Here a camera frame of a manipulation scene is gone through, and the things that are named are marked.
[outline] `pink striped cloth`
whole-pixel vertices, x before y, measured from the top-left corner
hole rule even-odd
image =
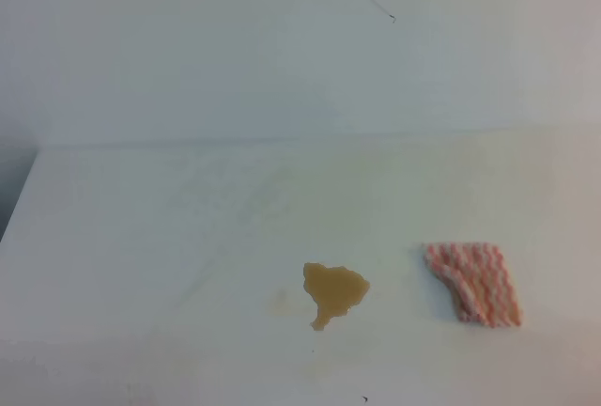
[[[521,309],[505,259],[490,243],[431,243],[425,262],[451,291],[461,321],[519,326]]]

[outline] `liquid puddle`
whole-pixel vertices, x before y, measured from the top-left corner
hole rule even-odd
[[[317,318],[311,326],[316,331],[332,317],[343,317],[358,305],[369,290],[369,282],[345,267],[326,268],[320,263],[305,263],[304,289],[317,304]]]

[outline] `stain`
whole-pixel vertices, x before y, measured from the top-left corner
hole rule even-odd
[[[303,273],[304,289],[317,304],[317,318],[311,323],[316,331],[323,331],[333,317],[346,315],[369,290],[369,282],[345,267],[305,263]]]

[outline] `white wall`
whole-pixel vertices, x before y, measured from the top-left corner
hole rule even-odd
[[[598,0],[0,0],[42,144],[601,121]]]

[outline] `striped fabric scrap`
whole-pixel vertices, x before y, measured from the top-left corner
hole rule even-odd
[[[425,263],[451,291],[461,321],[491,328],[521,324],[516,289],[496,245],[431,243]]]

